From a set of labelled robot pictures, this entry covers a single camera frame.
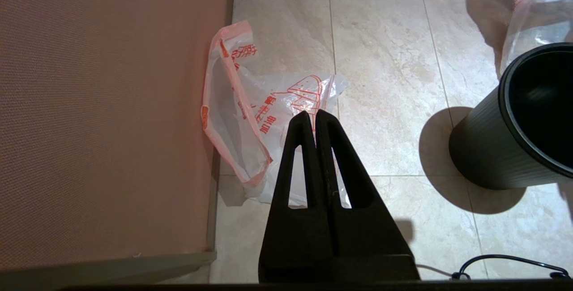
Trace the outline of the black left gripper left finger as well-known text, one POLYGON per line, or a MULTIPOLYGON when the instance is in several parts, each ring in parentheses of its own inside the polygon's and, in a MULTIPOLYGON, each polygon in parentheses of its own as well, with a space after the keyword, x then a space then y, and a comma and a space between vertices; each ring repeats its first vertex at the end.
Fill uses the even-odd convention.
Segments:
POLYGON ((324 281, 325 264, 331 258, 324 181, 311 119, 304 111, 289 122, 259 256, 259 281, 324 281), (302 148, 307 194, 305 209, 291 209, 288 205, 298 147, 302 148))

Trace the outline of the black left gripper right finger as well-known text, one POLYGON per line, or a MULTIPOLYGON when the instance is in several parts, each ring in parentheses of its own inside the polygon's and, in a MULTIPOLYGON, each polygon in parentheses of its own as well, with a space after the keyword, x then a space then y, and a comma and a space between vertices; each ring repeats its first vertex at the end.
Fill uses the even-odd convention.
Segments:
POLYGON ((414 256, 341 123, 316 115, 336 281, 419 281, 414 256))

